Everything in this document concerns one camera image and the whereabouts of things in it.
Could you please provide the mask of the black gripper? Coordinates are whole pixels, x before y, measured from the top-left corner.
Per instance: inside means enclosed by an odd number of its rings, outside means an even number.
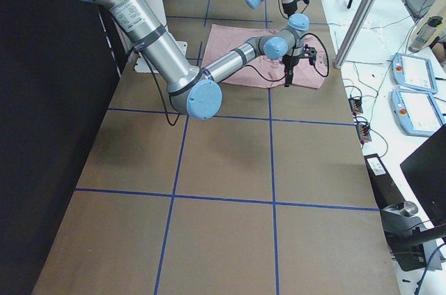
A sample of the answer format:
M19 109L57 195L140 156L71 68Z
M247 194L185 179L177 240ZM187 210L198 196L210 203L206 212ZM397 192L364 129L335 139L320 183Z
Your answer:
M298 9L297 0L292 0L291 2L282 1L282 9L286 16L292 16Z
M294 67L299 63L299 60L301 59L301 52L302 50L300 48L293 48L289 52L287 52L282 57L282 63L284 65L284 86L290 87L293 83L293 69Z

